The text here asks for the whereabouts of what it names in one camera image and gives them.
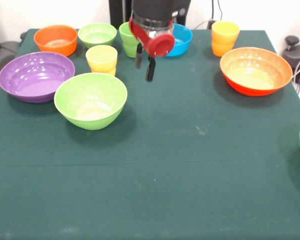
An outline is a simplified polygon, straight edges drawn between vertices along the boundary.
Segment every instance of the yellow-orange cup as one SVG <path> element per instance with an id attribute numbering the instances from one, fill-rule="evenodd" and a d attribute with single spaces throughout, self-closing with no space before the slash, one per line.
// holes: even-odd
<path id="1" fill-rule="evenodd" d="M 239 36 L 240 28 L 230 21 L 217 21 L 212 25 L 212 52 L 218 57 L 232 50 Z"/>
<path id="2" fill-rule="evenodd" d="M 88 49 L 85 58 L 93 73 L 116 75 L 117 50 L 110 45 L 97 45 Z"/>

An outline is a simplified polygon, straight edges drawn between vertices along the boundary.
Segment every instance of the green cup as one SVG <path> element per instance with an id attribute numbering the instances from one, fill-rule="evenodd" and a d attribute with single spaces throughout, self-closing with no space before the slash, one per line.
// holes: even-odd
<path id="1" fill-rule="evenodd" d="M 135 36 L 130 31 L 128 21 L 121 24 L 121 26 L 119 27 L 119 33 L 120 33 L 121 40 L 123 42 L 123 48 L 125 54 L 129 58 L 135 58 L 137 54 L 137 46 L 139 44 L 139 41 L 135 38 Z"/>

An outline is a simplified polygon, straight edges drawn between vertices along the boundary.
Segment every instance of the red-orange bowl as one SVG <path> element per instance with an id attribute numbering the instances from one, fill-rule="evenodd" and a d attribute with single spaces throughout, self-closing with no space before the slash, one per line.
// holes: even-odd
<path id="1" fill-rule="evenodd" d="M 260 97 L 285 87 L 293 70 L 280 55 L 258 47 L 232 49 L 220 60 L 228 84 L 243 95 Z"/>

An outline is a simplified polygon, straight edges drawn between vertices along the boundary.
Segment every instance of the black knob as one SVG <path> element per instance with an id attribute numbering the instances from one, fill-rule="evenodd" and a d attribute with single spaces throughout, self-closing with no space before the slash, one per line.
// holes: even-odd
<path id="1" fill-rule="evenodd" d="M 285 38 L 286 44 L 288 44 L 290 47 L 293 47 L 294 45 L 298 44 L 300 42 L 299 38 L 296 36 L 287 36 Z"/>

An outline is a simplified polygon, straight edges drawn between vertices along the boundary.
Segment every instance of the plastic bowl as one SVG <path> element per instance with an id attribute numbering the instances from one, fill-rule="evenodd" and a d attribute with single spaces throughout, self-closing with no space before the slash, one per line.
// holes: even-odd
<path id="1" fill-rule="evenodd" d="M 172 35 L 174 36 L 174 47 L 166 55 L 167 57 L 176 57 L 184 54 L 188 50 L 193 37 L 193 33 L 189 28 L 176 23 L 173 24 Z"/>
<path id="2" fill-rule="evenodd" d="M 127 97 L 126 86 L 115 76 L 89 72 L 64 82 L 54 95 L 54 104 L 72 124 L 99 130 L 117 118 Z"/>
<path id="3" fill-rule="evenodd" d="M 77 49 L 77 31 L 66 25 L 41 28 L 33 36 L 35 44 L 42 52 L 53 52 L 70 56 Z"/>
<path id="4" fill-rule="evenodd" d="M 251 97 L 272 94 L 285 87 L 293 76 L 283 57 L 257 47 L 228 51 L 220 60 L 220 68 L 231 87 Z"/>
<path id="5" fill-rule="evenodd" d="M 0 71 L 0 87 L 17 99 L 34 104 L 54 99 L 58 87 L 75 75 L 75 66 L 55 52 L 34 52 L 15 58 Z"/>
<path id="6" fill-rule="evenodd" d="M 79 39 L 87 48 L 96 45 L 112 45 L 116 35 L 117 29 L 103 22 L 86 25 L 78 31 Z"/>

